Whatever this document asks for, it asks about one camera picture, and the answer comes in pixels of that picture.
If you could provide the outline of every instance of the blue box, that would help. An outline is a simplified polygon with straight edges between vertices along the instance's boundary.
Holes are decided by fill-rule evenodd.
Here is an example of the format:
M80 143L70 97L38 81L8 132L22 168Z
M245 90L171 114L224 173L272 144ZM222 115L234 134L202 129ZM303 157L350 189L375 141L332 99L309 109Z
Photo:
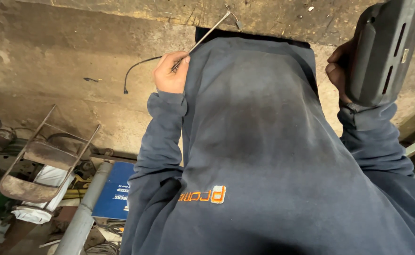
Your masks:
M102 189L92 213L93 217L125 220L129 208L127 195L130 186L127 180L134 172L134 165L125 162L116 162L111 169L107 182Z

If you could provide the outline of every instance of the right hand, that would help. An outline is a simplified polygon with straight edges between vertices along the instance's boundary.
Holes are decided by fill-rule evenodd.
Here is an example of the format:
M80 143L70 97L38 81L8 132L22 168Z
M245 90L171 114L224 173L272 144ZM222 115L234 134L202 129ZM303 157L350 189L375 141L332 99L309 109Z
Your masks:
M180 59L183 60L178 68L171 72L171 68ZM157 66L152 70L152 76L157 89L170 93L183 93L189 62L190 56L187 51L175 51L163 55Z
M325 72L331 83L338 89L340 100L344 103L352 102L345 92L346 87L346 71L337 62L344 54L350 54L352 49L352 41L348 41L339 46L332 55L327 59L329 64L325 67Z

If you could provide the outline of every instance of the rusty metal chair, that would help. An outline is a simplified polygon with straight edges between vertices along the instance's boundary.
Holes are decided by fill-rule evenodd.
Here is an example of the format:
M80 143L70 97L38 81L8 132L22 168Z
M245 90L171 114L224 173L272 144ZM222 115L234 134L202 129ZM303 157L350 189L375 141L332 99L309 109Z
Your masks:
M86 142L84 147L77 153L73 153L68 150L59 148L53 145L52 143L37 138L39 131L41 131L44 125L50 126L52 128L69 134L68 132L62 129L59 129L55 126L46 123L46 121L48 120L56 106L56 104L53 105L50 112L38 126L33 135L29 138L28 142L25 144L22 151L18 154L15 161L12 163L12 165L1 178L0 191L3 195L10 197L12 199L22 200L31 203L45 203L52 200L61 190L72 171L74 171L74 168L80 161L81 156L85 153L95 134L101 127L100 125L97 125L96 130L91 135L91 138L89 140L85 140L83 138L70 134L71 136L77 137L82 141ZM32 183L9 175L14 165L22 157L24 159L32 160L44 165L49 165L63 170L67 170L67 175L58 187L42 185L39 183Z

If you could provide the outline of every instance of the gray pipe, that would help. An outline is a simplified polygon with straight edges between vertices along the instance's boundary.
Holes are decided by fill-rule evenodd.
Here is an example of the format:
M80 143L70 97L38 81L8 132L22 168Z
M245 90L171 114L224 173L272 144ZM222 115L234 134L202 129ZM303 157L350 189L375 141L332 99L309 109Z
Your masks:
M91 216L93 208L101 195L112 167L113 165L107 162L100 165L54 255L79 255L83 250L83 245L94 223Z

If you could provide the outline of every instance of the rectangular opening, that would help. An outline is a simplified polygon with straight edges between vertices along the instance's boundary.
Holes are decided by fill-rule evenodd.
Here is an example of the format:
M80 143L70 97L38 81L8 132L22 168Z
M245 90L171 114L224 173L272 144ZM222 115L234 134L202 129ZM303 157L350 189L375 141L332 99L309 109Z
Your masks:
M391 72L393 71L393 66L390 66L390 70L388 70L387 80L385 81L384 90L382 91L382 95L385 95L388 88L388 83L390 82Z
M394 50L394 57L396 57L396 55L398 55L398 50L399 50L399 46L401 45L401 41L403 39L403 35L404 35L404 29L405 29L405 23L403 24L403 27L401 28L401 32L399 33L399 38L398 38L398 44L396 45L396 49Z

